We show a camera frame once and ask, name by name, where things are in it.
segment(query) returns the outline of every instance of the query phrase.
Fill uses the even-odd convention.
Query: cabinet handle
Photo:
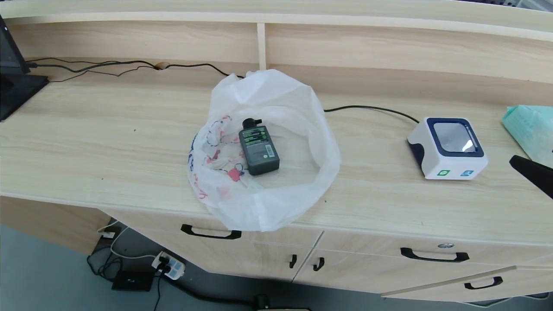
[[[322,266],[324,266],[324,265],[325,265],[325,259],[323,257],[320,257],[319,258],[319,266],[313,265],[313,271],[315,271],[315,272],[319,271],[322,268]]]
[[[416,260],[424,260],[424,261],[436,261],[436,262],[463,262],[469,260],[467,253],[455,253],[457,255],[457,258],[455,259],[435,259],[435,258],[425,258],[425,257],[419,257],[413,253],[413,249],[408,247],[402,247],[400,248],[401,254],[404,257],[407,257],[409,259],[416,259]]]
[[[180,228],[180,231],[193,236],[201,236],[201,237],[209,237],[211,239],[220,239],[220,240],[236,240],[240,239],[242,237],[242,232],[238,230],[232,230],[231,234],[227,236],[216,236],[216,235],[204,235],[204,234],[197,234],[192,231],[191,225],[182,225]]]
[[[493,284],[492,285],[482,286],[482,287],[472,287],[472,284],[465,283],[465,288],[466,289],[484,289],[484,288],[490,288],[490,287],[500,285],[501,283],[503,283],[503,278],[502,277],[493,277]]]
[[[294,269],[294,265],[298,261],[298,256],[296,254],[292,255],[292,261],[290,261],[290,269]]]

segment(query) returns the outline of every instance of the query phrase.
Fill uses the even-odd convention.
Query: power strip
[[[161,263],[161,261],[159,260],[160,257],[166,258],[169,260],[169,267],[171,267],[171,271],[167,272],[165,274],[166,276],[168,276],[170,279],[173,279],[173,280],[176,280],[181,276],[183,276],[184,270],[186,268],[184,263],[180,262],[175,257],[169,255],[166,252],[161,252],[155,257],[154,261],[152,262],[152,267],[158,268],[159,264]]]

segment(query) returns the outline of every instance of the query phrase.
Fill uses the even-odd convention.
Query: blue sticker
[[[472,173],[474,173],[473,170],[465,170],[465,171],[461,174],[461,176],[462,176],[462,177],[467,177],[467,176],[470,176]]]

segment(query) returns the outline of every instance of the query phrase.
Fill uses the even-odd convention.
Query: black cable
[[[59,80],[59,81],[50,81],[50,83],[54,83],[54,82],[65,82],[65,81],[74,79],[74,78],[76,78],[76,77],[80,77],[80,76],[84,75],[84,74],[87,73],[87,72],[92,72],[92,73],[94,73],[94,74],[102,74],[102,75],[110,75],[110,76],[120,77],[120,76],[122,76],[123,74],[126,74],[127,72],[135,71],[135,70],[138,70],[138,69],[140,69],[140,68],[152,68],[152,67],[149,67],[149,66],[138,66],[138,67],[136,67],[136,68],[134,68],[134,69],[130,69],[130,70],[124,71],[124,72],[122,72],[122,73],[120,73],[120,74],[110,74],[110,73],[108,73],[108,72],[100,72],[100,71],[94,71],[94,70],[87,70],[87,71],[82,72],[82,73],[80,73],[80,74],[78,74],[78,75],[76,75],[76,76],[72,76],[72,77],[70,77],[70,78],[67,78],[67,79],[64,79],[64,80]]]
[[[86,257],[86,263],[88,263],[88,266],[90,267],[90,270],[92,271],[92,273],[95,276],[100,276],[101,278],[103,278],[107,281],[113,282],[113,278],[109,278],[109,277],[106,276],[106,271],[112,265],[115,265],[116,263],[119,264],[119,271],[121,271],[123,269],[123,259],[122,258],[116,257],[116,258],[114,258],[113,260],[110,261],[109,259],[111,258],[112,254],[109,253],[109,256],[107,257],[106,261],[104,262],[104,264],[100,268],[98,268],[98,270],[94,269],[94,266],[92,266],[92,263],[90,262],[90,258],[92,256],[94,256],[96,253],[98,253],[102,250],[105,250],[105,249],[109,249],[109,246],[100,248],[99,250],[95,250],[92,254],[90,254],[88,257]]]
[[[155,302],[154,311],[158,309],[159,300],[161,299],[161,290],[159,289],[159,283],[161,283],[161,276],[158,276],[158,300]]]
[[[112,63],[100,63],[100,64],[96,64],[96,65],[92,65],[92,66],[88,66],[88,67],[85,67],[85,68],[81,68],[81,69],[77,69],[77,70],[73,70],[67,66],[63,66],[63,65],[58,65],[58,64],[36,64],[36,63],[27,63],[29,65],[29,67],[31,68],[37,68],[37,67],[56,67],[56,68],[62,68],[62,69],[65,69],[65,70],[68,70],[70,72],[74,72],[76,74],[80,73],[80,72],[83,72],[83,71],[87,71],[87,70],[91,70],[91,69],[94,69],[94,68],[98,68],[98,67],[105,67],[105,66],[113,66],[113,65],[128,65],[128,64],[146,64],[148,66],[150,66],[151,68],[155,69],[155,70],[161,70],[161,68],[158,68],[156,67],[155,65],[147,62],[147,61],[144,61],[144,60],[130,60],[130,61],[113,61]]]
[[[204,63],[204,64],[193,64],[193,65],[179,65],[179,64],[171,64],[171,65],[168,65],[167,67],[165,67],[166,69],[169,68],[169,67],[184,67],[184,68],[193,68],[193,67],[201,67],[201,66],[209,66],[215,70],[217,70],[220,74],[224,75],[224,76],[230,76],[230,74],[226,73],[226,72],[223,72],[221,69],[213,66],[212,64],[209,64],[209,63]]]
[[[338,110],[348,109],[348,108],[364,108],[364,109],[374,109],[374,110],[388,111],[388,112],[392,112],[392,113],[397,113],[398,115],[407,117],[407,118],[415,121],[416,123],[419,123],[419,120],[409,116],[406,113],[399,112],[399,111],[392,110],[392,109],[388,109],[388,108],[375,107],[375,106],[349,105],[349,106],[342,106],[342,107],[332,108],[332,109],[324,109],[324,112],[332,112],[332,111],[338,111]]]
[[[193,298],[196,298],[201,301],[206,302],[214,302],[214,303],[223,303],[223,304],[238,304],[238,305],[245,305],[250,307],[252,310],[257,310],[257,306],[253,301],[250,300],[241,300],[241,299],[228,299],[228,298],[219,298],[219,297],[208,297],[204,296],[200,293],[194,292],[192,289],[185,287],[184,285],[173,281],[172,279],[162,276],[166,282],[173,285],[174,287],[180,289],[181,291],[185,292],[187,295],[192,296]]]
[[[54,60],[58,60],[58,61],[63,61],[65,63],[88,63],[88,64],[94,64],[94,65],[88,66],[88,67],[85,67],[85,68],[82,68],[82,69],[73,70],[69,67],[66,67],[66,66],[63,66],[63,65],[58,65],[58,64],[35,64],[35,63],[33,63],[35,61],[41,61],[41,60],[46,60],[46,59],[54,59]],[[90,70],[90,69],[103,67],[103,66],[136,64],[136,63],[147,64],[155,70],[162,70],[162,68],[156,67],[152,63],[149,63],[149,62],[144,61],[144,60],[131,60],[131,61],[108,60],[108,61],[104,61],[104,62],[101,62],[101,63],[94,63],[94,62],[91,62],[91,61],[68,61],[68,60],[63,60],[63,59],[59,59],[59,58],[48,57],[48,58],[39,58],[39,59],[29,60],[29,61],[27,61],[27,63],[31,68],[56,67],[56,68],[63,68],[65,70],[69,70],[69,71],[74,72],[74,73],[79,73],[79,72],[83,72],[83,71],[87,71],[87,70]],[[230,76],[230,74],[222,71],[221,69],[215,67],[213,64],[209,64],[209,63],[193,64],[193,65],[170,64],[167,67],[165,67],[165,69],[167,69],[169,67],[193,68],[193,67],[202,67],[202,66],[209,66],[209,67],[217,70],[217,72],[219,72],[220,74],[222,74],[224,76]],[[244,76],[238,76],[237,75],[237,77],[239,77],[240,79],[244,79]]]
[[[78,64],[78,63],[84,63],[84,64],[107,64],[107,63],[118,63],[119,61],[117,60],[106,60],[106,61],[102,61],[100,63],[95,63],[93,61],[86,61],[86,60],[63,60],[63,59],[59,59],[59,58],[56,58],[56,57],[44,57],[44,58],[37,58],[37,59],[32,59],[32,60],[26,60],[25,62],[26,63],[34,63],[36,61],[41,61],[41,60],[47,60],[47,59],[54,59],[54,60],[57,60],[57,61],[62,61],[64,63],[69,63],[69,64]]]

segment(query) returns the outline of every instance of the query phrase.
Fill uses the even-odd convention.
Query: black object
[[[154,282],[154,273],[119,271],[111,287],[114,291],[149,292]]]
[[[502,277],[493,277],[493,284],[492,285],[482,286],[482,287],[472,287],[472,285],[470,283],[465,283],[465,288],[466,289],[472,289],[472,290],[474,290],[474,289],[485,289],[485,288],[490,288],[490,287],[500,285],[501,283],[503,283],[503,278]]]
[[[48,84],[48,77],[25,75],[29,72],[29,66],[0,16],[0,121]]]
[[[476,3],[484,3],[484,4],[497,4],[498,6],[508,6],[508,7],[516,7],[516,1],[505,1],[505,0],[457,0],[457,1],[465,1],[465,2],[476,2]]]
[[[435,261],[435,262],[463,262],[463,261],[467,261],[467,260],[470,259],[468,257],[467,253],[455,253],[457,255],[457,257],[455,259],[449,260],[449,259],[435,259],[435,258],[419,257],[419,256],[415,255],[415,253],[413,253],[412,248],[408,248],[408,247],[402,247],[402,248],[400,248],[400,250],[401,250],[401,254],[404,257],[407,257],[409,259],[416,259],[416,260]]]
[[[319,266],[313,265],[313,271],[319,271],[325,265],[325,259],[323,257],[319,258]]]
[[[238,134],[242,150],[248,163],[250,175],[261,175],[277,170],[280,158],[265,126],[257,126],[261,120],[248,118],[242,122],[243,130]]]
[[[298,256],[296,254],[292,255],[292,261],[290,261],[290,269],[293,269],[298,261]]]
[[[203,234],[197,234],[192,231],[191,225],[182,225],[180,230],[188,235],[193,236],[201,236],[201,237],[209,237],[211,239],[220,239],[220,240],[236,240],[240,239],[242,237],[242,232],[238,230],[232,230],[231,234],[227,236],[216,236],[216,235],[203,235]]]
[[[270,300],[267,295],[255,295],[253,297],[255,311],[311,311],[309,308],[293,308],[293,307],[271,307]]]
[[[553,199],[553,169],[515,155],[509,164],[531,183]]]

